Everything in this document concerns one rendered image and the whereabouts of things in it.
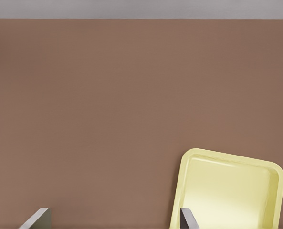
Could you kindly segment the pale yellow square tray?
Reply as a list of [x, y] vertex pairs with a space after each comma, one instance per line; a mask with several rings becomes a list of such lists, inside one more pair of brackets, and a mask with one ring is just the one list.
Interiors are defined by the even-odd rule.
[[199, 229], [278, 229], [283, 170], [273, 162], [190, 149], [182, 157], [170, 229], [189, 209]]

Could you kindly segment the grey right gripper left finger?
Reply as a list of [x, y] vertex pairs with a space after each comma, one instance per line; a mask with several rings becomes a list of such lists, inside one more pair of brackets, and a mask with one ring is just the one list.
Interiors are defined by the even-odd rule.
[[19, 229], [52, 229], [51, 209], [40, 208]]

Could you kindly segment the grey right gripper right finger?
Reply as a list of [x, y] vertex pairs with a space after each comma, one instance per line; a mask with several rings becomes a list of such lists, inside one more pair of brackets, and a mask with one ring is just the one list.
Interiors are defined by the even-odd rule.
[[199, 229], [199, 225], [189, 208], [180, 209], [180, 229]]

